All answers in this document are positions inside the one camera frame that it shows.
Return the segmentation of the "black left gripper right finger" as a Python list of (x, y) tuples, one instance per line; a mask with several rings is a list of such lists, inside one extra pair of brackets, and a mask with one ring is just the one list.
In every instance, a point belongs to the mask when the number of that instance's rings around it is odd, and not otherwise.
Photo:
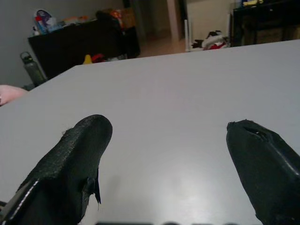
[(274, 131), (230, 122), (226, 143), (241, 184), (264, 225), (300, 223), (300, 157)]

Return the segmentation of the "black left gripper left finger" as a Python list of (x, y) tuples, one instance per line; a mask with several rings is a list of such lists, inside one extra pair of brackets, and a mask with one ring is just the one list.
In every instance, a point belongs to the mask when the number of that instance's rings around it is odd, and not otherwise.
[(90, 196), (101, 201), (99, 163), (112, 133), (110, 121), (98, 114), (68, 129), (4, 204), (0, 211), (1, 224), (79, 224)]

